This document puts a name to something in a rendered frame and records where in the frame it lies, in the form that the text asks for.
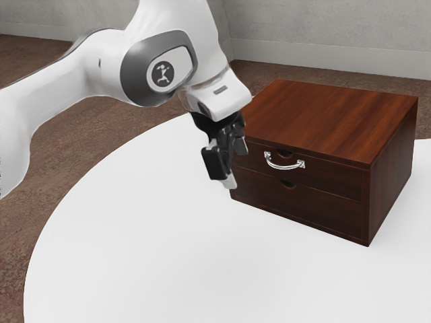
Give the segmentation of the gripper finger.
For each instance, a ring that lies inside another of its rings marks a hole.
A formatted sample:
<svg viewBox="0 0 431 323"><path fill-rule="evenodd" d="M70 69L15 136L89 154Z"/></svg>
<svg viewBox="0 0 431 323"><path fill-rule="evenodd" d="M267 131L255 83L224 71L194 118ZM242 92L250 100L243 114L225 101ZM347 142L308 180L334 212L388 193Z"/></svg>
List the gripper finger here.
<svg viewBox="0 0 431 323"><path fill-rule="evenodd" d="M243 126L239 122L235 122L230 127L229 143L229 146L237 155L243 156L248 154Z"/></svg>
<svg viewBox="0 0 431 323"><path fill-rule="evenodd" d="M211 180L221 182L228 190L237 188L232 173L232 136L228 131L221 130L217 137L211 139L208 146L201 150L201 155Z"/></svg>

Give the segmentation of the dark wooden drawer cabinet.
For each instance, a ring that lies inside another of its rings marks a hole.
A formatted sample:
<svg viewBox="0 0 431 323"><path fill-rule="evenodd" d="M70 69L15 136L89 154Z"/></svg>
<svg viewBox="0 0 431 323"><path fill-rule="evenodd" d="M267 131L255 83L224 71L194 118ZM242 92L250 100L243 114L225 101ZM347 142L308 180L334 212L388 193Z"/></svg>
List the dark wooden drawer cabinet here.
<svg viewBox="0 0 431 323"><path fill-rule="evenodd" d="M411 176L415 96L277 79L242 111L231 197L370 245Z"/></svg>

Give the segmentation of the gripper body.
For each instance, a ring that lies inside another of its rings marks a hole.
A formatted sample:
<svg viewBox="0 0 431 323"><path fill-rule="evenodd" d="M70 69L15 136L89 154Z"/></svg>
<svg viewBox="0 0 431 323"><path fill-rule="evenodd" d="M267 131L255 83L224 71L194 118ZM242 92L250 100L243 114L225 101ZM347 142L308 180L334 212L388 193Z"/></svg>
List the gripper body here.
<svg viewBox="0 0 431 323"><path fill-rule="evenodd" d="M190 115L195 126L208 136L209 141L219 139L222 135L229 135L232 132L232 127L236 124L244 127L244 116L241 111L235 112L220 121L213 121L198 112L190 112Z"/></svg>

